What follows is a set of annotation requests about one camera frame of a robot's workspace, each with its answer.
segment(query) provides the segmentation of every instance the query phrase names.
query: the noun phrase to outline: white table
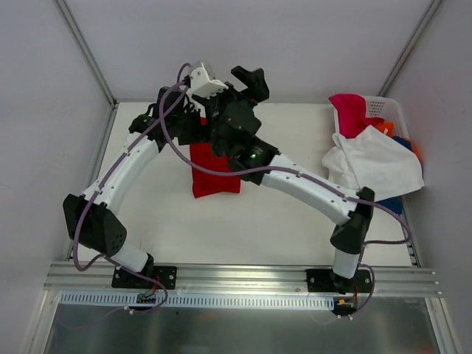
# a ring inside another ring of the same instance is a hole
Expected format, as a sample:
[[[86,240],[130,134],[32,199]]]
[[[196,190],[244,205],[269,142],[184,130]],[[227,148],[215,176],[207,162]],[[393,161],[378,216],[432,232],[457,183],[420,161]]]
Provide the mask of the white table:
[[[116,156],[131,121],[149,103],[121,103],[103,168]],[[333,108],[320,104],[266,103],[256,107],[258,136],[295,162],[327,177],[322,157],[333,146]],[[188,156],[188,147],[181,147]],[[239,195],[194,199],[191,169],[169,147],[147,166],[122,203],[118,218],[128,240],[164,263],[320,265],[333,263],[334,224],[323,214],[276,190],[243,182]],[[375,210],[368,240],[400,240],[400,224]],[[80,260],[96,254],[79,250]],[[372,266],[410,266],[408,249],[369,246]]]

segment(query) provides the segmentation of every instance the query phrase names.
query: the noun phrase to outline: red cloth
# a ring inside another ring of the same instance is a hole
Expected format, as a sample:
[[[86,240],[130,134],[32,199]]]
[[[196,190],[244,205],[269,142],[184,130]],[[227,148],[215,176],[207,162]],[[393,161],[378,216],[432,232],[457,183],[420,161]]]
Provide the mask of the red cloth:
[[[358,94],[335,94],[330,102],[338,111],[339,133],[346,139],[356,138],[369,125],[383,123],[379,117],[366,117],[366,100]]]
[[[192,162],[210,170],[231,172],[227,166],[226,157],[215,157],[208,143],[190,145],[190,159]],[[204,197],[220,192],[239,193],[241,180],[239,177],[221,177],[210,175],[192,168],[193,196]]]

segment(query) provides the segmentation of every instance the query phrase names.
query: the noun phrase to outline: wall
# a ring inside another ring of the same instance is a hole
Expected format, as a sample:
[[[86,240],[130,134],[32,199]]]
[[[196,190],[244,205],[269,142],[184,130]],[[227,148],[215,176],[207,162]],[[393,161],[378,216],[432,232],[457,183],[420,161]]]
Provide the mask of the wall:
[[[263,67],[277,101],[377,94],[430,0],[69,0],[118,99],[156,99],[179,66]]]
[[[449,0],[390,92],[424,159],[426,188],[408,199],[420,256],[437,269],[465,352],[472,348],[470,188],[472,2]]]
[[[109,108],[52,1],[3,4],[0,47],[0,352],[10,354],[63,256],[62,200],[85,187]]]

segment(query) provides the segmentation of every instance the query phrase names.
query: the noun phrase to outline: laundry basket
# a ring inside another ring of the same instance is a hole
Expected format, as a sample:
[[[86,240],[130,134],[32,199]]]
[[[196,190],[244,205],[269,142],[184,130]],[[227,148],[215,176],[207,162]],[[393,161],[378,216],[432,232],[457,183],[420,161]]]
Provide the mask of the laundry basket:
[[[393,134],[409,139],[408,129],[406,128],[405,119],[401,111],[400,103],[385,97],[362,96],[367,104],[368,117],[380,117],[386,121],[393,122],[395,129]],[[339,133],[338,110],[334,108],[334,124],[336,133]]]

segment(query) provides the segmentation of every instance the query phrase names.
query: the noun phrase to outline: white towel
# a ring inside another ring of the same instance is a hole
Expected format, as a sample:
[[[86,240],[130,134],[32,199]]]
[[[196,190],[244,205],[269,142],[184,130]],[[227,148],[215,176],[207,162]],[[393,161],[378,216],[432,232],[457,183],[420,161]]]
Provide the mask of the white towel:
[[[369,187],[382,201],[424,187],[421,164],[416,155],[372,126],[354,139],[333,134],[336,144],[322,164],[329,180],[343,187]]]

